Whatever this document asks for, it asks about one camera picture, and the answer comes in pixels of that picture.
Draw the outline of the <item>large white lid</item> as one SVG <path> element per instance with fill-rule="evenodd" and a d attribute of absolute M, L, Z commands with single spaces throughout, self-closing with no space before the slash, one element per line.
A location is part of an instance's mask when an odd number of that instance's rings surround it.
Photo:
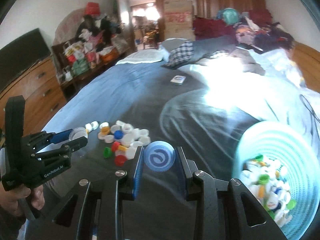
<path fill-rule="evenodd" d="M 69 140 L 76 140 L 80 137 L 88 138 L 87 129 L 84 127 L 77 127 L 75 129 L 72 129 L 71 133 L 69 134 Z"/>

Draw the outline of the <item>red bottle cap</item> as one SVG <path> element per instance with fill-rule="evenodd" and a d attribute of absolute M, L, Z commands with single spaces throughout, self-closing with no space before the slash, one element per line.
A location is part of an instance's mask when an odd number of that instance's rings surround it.
<path fill-rule="evenodd" d="M 112 146 L 111 146 L 111 151 L 112 151 L 112 152 L 116 152 L 116 151 L 118 150 L 118 148 L 119 148 L 120 145 L 121 145 L 121 144 L 120 144 L 119 142 L 115 141 L 115 142 L 112 144 Z"/>
<path fill-rule="evenodd" d="M 114 159 L 114 163 L 118 167 L 122 167 L 126 161 L 127 161 L 127 158 L 124 155 L 118 155 Z"/>

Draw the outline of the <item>large blue logo cap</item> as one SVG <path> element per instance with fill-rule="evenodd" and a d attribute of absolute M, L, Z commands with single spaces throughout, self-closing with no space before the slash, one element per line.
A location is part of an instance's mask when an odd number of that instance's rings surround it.
<path fill-rule="evenodd" d="M 169 170 L 175 158 L 175 150 L 168 142 L 154 141 L 144 150 L 144 162 L 149 169 L 155 172 Z"/>

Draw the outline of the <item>wooden dresser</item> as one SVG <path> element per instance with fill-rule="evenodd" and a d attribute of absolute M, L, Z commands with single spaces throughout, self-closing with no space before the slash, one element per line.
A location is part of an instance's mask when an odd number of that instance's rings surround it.
<path fill-rule="evenodd" d="M 42 131 L 49 120 L 66 104 L 51 58 L 35 64 L 1 92 L 1 129 L 4 129 L 8 98 L 25 99 L 24 134 Z"/>

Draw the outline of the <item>green bottle cap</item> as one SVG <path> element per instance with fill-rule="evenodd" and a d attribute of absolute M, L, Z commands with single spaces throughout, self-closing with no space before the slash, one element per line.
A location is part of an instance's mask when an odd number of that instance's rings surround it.
<path fill-rule="evenodd" d="M 112 150 L 109 147 L 105 147 L 103 151 L 103 157 L 104 158 L 110 158 L 112 157 Z"/>

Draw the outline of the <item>yellow bottle cap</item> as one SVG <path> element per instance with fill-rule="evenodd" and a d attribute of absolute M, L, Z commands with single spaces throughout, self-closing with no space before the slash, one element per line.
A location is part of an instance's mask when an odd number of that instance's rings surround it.
<path fill-rule="evenodd" d="M 100 129 L 100 132 L 103 134 L 103 135 L 108 135 L 110 133 L 110 127 L 109 126 L 104 126 Z"/>

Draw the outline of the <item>blue bottle cap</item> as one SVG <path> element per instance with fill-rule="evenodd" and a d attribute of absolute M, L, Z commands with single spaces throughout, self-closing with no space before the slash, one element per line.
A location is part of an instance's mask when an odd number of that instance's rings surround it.
<path fill-rule="evenodd" d="M 116 130 L 113 135 L 115 140 L 121 140 L 124 136 L 124 133 L 121 130 Z"/>

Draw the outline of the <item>light blue perforated basket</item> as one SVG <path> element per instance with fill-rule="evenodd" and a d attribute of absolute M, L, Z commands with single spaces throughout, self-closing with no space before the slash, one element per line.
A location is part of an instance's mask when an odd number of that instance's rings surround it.
<path fill-rule="evenodd" d="M 287 239 L 301 239 L 319 207 L 319 163 L 290 126 L 262 121 L 247 129 L 236 148 L 239 178 Z"/>

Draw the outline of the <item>black television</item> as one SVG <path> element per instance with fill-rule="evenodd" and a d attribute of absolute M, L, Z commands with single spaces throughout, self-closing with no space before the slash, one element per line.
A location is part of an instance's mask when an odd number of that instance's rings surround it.
<path fill-rule="evenodd" d="M 38 28 L 13 40 L 1 49 L 1 90 L 25 70 L 51 55 Z"/>

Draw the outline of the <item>blue bed sheet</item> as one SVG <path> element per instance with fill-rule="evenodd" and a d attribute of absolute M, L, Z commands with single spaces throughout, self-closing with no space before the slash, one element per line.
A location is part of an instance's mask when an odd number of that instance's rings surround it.
<path fill-rule="evenodd" d="M 187 158 L 213 177 L 228 180 L 235 152 L 245 130 L 261 121 L 289 125 L 311 146 L 319 163 L 319 94 L 296 87 L 267 66 L 265 75 L 240 72 L 239 64 L 224 70 L 186 65 L 171 70 L 162 62 L 118 64 L 107 70 L 61 108 L 46 124 L 47 132 L 60 132 L 97 120 L 117 120 L 148 129 L 151 141 L 182 146 Z M 187 76 L 183 85 L 175 75 Z M 103 159 L 107 146 L 89 135 L 88 144 L 72 156 L 72 166 L 44 185 L 43 216 L 80 179 L 105 179 L 116 170 L 114 157 Z M 129 239 L 193 239 L 195 204 L 183 201 L 175 170 L 157 173 L 146 168 L 137 201 L 124 205 L 125 236 Z M 27 222 L 25 239 L 33 239 L 44 224 Z"/>

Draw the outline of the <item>cluttered wooden shelf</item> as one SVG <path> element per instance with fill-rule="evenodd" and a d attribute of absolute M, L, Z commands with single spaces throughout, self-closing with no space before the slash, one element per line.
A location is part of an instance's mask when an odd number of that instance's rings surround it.
<path fill-rule="evenodd" d="M 102 14 L 99 3 L 68 14 L 58 25 L 52 45 L 62 92 L 67 100 L 125 56 L 135 51 L 131 27 L 118 13 Z"/>

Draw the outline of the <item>white pillow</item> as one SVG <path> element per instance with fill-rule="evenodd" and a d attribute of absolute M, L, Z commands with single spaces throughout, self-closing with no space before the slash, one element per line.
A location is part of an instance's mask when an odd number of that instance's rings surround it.
<path fill-rule="evenodd" d="M 165 49 L 146 49 L 139 50 L 131 55 L 125 57 L 124 59 L 118 61 L 118 64 L 139 64 L 139 63 L 155 63 L 155 62 L 168 62 L 169 53 Z"/>

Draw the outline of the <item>plaid shirt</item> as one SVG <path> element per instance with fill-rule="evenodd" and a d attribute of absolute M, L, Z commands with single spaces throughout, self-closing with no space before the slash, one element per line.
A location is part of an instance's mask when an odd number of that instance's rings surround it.
<path fill-rule="evenodd" d="M 176 69 L 182 66 L 183 63 L 189 61 L 192 58 L 193 54 L 193 43 L 190 41 L 186 41 L 178 48 L 170 52 L 168 62 L 164 65 L 164 67 L 169 69 Z"/>

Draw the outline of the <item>wooden headboard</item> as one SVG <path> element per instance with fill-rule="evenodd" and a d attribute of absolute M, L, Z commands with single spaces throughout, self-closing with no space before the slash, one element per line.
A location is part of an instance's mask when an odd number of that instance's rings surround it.
<path fill-rule="evenodd" d="M 306 86 L 320 92 L 320 53 L 305 44 L 294 42 L 291 59 L 302 72 Z"/>

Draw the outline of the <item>pile of clothes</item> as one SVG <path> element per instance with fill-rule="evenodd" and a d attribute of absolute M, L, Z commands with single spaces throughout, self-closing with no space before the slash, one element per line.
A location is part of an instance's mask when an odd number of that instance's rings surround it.
<path fill-rule="evenodd" d="M 273 22 L 269 10 L 239 13 L 233 8 L 218 11 L 214 18 L 195 17 L 193 30 L 197 40 L 230 36 L 240 47 L 266 53 L 275 49 L 291 51 L 295 39 L 280 23 Z"/>

